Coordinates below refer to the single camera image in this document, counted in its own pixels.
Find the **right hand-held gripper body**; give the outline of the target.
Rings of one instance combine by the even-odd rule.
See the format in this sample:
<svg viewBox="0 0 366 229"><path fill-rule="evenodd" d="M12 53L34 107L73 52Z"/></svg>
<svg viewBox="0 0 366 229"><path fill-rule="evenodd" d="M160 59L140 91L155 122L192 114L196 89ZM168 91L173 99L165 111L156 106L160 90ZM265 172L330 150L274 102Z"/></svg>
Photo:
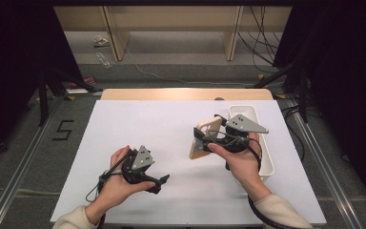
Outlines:
<svg viewBox="0 0 366 229"><path fill-rule="evenodd" d="M267 134L269 132L265 127L242 114L237 114L227 120L225 127L221 125L217 137L211 137L211 143L222 146L231 153L242 152L249 146L249 133Z"/></svg>

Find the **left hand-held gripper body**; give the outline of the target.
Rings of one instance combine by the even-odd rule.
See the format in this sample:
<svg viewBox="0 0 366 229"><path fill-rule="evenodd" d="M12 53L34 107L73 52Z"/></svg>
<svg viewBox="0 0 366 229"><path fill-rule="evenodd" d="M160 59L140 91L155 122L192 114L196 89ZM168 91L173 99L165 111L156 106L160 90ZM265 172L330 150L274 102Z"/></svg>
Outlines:
<svg viewBox="0 0 366 229"><path fill-rule="evenodd" d="M146 171L154 164L151 152L141 145L138 150L129 150L122 165L122 175L129 184L136 184L143 181L155 182L153 177L146 175Z"/></svg>

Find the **beige painted-print phone case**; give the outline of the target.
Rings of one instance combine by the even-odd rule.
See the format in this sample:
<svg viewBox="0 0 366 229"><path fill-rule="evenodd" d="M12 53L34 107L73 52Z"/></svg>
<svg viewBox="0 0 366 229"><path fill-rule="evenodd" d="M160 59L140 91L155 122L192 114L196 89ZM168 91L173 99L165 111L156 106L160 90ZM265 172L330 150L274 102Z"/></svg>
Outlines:
<svg viewBox="0 0 366 229"><path fill-rule="evenodd" d="M201 132L203 132L206 136L209 137L217 137L218 132L220 130L221 127L221 120L217 117L213 117L211 119L208 119L206 121L202 121L200 123L198 123L194 128L197 128L198 130L200 130ZM211 153L211 151L209 152L204 152L204 151L197 151L195 152L193 150L193 142L192 142L192 147L190 150L190 154L189 154L189 159L197 159L203 156L207 156Z"/></svg>

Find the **white plastic bin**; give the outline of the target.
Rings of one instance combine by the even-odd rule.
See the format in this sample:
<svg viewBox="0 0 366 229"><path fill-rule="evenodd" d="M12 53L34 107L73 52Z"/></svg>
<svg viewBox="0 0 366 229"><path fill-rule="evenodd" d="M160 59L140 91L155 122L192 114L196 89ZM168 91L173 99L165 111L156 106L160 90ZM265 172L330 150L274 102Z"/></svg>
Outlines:
<svg viewBox="0 0 366 229"><path fill-rule="evenodd" d="M259 123L258 115L254 106L251 105L232 105L229 108L229 118L232 118L236 115L243 115L249 118L251 121L255 123ZM259 175L263 181L266 181L274 172L275 167L272 163L269 149L265 143L264 134L259 134L259 143L262 149L262 160L261 160L261 168L259 171Z"/></svg>

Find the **person's left hand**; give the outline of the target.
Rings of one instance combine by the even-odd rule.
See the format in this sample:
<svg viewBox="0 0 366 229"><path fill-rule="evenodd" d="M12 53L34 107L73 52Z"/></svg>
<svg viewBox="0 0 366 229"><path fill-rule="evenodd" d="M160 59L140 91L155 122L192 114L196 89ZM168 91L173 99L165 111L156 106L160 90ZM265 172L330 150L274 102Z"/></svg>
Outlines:
<svg viewBox="0 0 366 229"><path fill-rule="evenodd" d="M89 223L96 225L112 207L120 205L132 194L146 191L153 186L151 181L130 184L122 175L110 176L97 198L85 208Z"/></svg>

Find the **person's right hand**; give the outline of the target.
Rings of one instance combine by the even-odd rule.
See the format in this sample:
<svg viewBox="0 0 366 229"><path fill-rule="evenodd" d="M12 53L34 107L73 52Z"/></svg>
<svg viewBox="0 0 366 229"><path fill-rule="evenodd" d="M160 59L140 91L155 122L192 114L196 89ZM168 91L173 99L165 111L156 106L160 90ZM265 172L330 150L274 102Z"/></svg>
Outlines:
<svg viewBox="0 0 366 229"><path fill-rule="evenodd" d="M261 180L258 173L257 158L249 149L234 154L215 143L210 143L208 147L212 152L226 160L231 173L252 201L259 201L272 193Z"/></svg>

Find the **white table sheet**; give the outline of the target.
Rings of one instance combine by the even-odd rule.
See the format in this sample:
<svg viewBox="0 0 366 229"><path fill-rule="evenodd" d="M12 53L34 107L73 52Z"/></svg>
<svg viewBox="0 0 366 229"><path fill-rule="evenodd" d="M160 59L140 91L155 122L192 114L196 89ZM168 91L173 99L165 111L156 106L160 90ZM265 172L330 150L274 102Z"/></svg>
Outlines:
<svg viewBox="0 0 366 229"><path fill-rule="evenodd" d="M325 224L277 103L253 100L250 104L259 124L269 131L262 142L265 184L311 224ZM111 154L129 145L151 151L150 176L169 179L158 194L140 192L111 209L108 223L156 228L259 224L246 192L221 157L189 158L194 126L215 115L227 116L232 105L230 101L97 101L51 217L58 219L84 204L108 169Z"/></svg>

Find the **wooden table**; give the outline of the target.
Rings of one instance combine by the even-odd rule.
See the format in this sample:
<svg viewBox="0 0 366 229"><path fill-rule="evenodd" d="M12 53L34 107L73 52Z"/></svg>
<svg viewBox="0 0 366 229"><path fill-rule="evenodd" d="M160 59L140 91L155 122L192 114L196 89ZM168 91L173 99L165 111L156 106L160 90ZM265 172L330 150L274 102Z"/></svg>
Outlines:
<svg viewBox="0 0 366 229"><path fill-rule="evenodd" d="M267 89L107 89L102 100L273 100Z"/></svg>

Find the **black metal stand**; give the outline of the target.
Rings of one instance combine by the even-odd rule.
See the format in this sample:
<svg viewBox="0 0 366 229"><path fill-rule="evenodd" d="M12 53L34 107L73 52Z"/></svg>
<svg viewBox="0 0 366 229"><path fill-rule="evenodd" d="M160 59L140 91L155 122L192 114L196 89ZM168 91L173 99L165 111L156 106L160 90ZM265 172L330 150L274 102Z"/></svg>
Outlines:
<svg viewBox="0 0 366 229"><path fill-rule="evenodd" d="M299 64L291 63L288 66L280 69L277 73L272 74L266 79L258 82L254 85L254 89L262 89L270 83L277 80L279 77L286 75L287 78L284 81L283 92L293 93L298 91L298 108L302 120L307 123L306 115L306 95L307 95L307 71Z"/></svg>
<svg viewBox="0 0 366 229"><path fill-rule="evenodd" d="M89 85L83 80L82 77L72 76L55 68L43 69L40 74L38 74L40 126L42 126L49 117L49 105L46 87L49 87L55 96L63 96L67 93L66 88L63 85L63 81L74 83L76 86L87 90L89 93L102 92L102 89Z"/></svg>

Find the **pink cloth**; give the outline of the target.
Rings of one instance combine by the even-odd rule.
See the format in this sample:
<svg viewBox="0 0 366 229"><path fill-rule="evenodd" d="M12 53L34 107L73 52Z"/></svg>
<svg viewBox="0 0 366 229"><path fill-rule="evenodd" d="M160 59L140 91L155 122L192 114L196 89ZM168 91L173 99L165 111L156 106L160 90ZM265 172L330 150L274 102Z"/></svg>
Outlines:
<svg viewBox="0 0 366 229"><path fill-rule="evenodd" d="M96 83L96 78L94 76L87 76L83 79L83 81L87 84L87 85L93 85ZM80 89L80 86L77 85L74 82L70 82L69 83L69 88L70 89Z"/></svg>

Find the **clear plastic bottle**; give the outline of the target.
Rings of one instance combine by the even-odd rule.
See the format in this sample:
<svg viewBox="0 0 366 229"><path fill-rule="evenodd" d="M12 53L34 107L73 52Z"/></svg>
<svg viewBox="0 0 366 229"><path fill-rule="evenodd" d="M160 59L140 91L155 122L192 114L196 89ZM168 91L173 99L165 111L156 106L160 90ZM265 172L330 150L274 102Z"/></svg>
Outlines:
<svg viewBox="0 0 366 229"><path fill-rule="evenodd" d="M105 69L109 69L112 67L112 64L109 62L109 60L107 59L107 57L101 53L101 52L98 52L96 54L96 57L97 57L97 60L99 61L99 63L101 64L101 66Z"/></svg>

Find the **black curtain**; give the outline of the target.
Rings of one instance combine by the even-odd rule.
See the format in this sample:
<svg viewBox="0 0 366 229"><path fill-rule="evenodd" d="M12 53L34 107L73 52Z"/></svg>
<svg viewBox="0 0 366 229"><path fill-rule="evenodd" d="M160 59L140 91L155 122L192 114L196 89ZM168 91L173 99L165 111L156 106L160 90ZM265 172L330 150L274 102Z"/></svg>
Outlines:
<svg viewBox="0 0 366 229"><path fill-rule="evenodd" d="M81 79L52 5L0 0L0 144L41 81Z"/></svg>
<svg viewBox="0 0 366 229"><path fill-rule="evenodd" d="M312 93L343 152L366 187L366 0L294 0L276 62L292 61L311 33L307 76Z"/></svg>

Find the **wooden shelf unit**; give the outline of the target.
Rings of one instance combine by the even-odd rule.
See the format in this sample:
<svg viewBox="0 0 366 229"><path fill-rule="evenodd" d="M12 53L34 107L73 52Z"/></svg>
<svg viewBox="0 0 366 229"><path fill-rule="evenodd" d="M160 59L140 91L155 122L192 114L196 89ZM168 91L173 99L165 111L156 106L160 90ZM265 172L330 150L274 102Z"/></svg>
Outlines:
<svg viewBox="0 0 366 229"><path fill-rule="evenodd" d="M241 31L283 32L290 7L56 7L64 31L104 31L113 58L123 59L133 31L217 31L226 59L234 59Z"/></svg>

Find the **crumpled white paper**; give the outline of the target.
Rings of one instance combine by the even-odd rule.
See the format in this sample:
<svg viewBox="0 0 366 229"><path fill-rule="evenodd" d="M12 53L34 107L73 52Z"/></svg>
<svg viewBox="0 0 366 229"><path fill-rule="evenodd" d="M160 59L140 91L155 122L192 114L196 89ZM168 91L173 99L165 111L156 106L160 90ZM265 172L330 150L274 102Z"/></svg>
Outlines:
<svg viewBox="0 0 366 229"><path fill-rule="evenodd" d="M109 41L102 37L101 35L96 35L93 39L94 47L95 48L103 48L103 47L109 47L110 43Z"/></svg>

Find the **metal floor rail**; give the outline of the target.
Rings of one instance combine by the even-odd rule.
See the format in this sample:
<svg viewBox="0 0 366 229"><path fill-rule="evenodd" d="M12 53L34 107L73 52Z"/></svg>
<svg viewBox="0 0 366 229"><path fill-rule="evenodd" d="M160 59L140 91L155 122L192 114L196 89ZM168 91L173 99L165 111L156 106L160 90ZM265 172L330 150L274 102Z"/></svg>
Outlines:
<svg viewBox="0 0 366 229"><path fill-rule="evenodd" d="M345 191L341 187L334 171L330 167L328 160L323 154L317 140L308 123L301 117L300 112L295 113L295 121L302 133L309 149L312 152L312 156L315 159L316 165L321 173L325 183L332 195L332 198L339 210L340 215L343 217L348 229L362 229L360 219L356 214L356 210L351 201L346 196Z"/></svg>
<svg viewBox="0 0 366 229"><path fill-rule="evenodd" d="M20 160L16 170L10 177L8 185L3 189L0 194L0 224L2 223L6 213L10 209L10 205L22 183L24 177L31 166L35 155L40 148L43 138L51 123L52 117L56 113L59 105L62 103L61 97L55 97L49 107L49 112L43 123L37 128L32 141L29 144L27 151L24 153L22 159Z"/></svg>

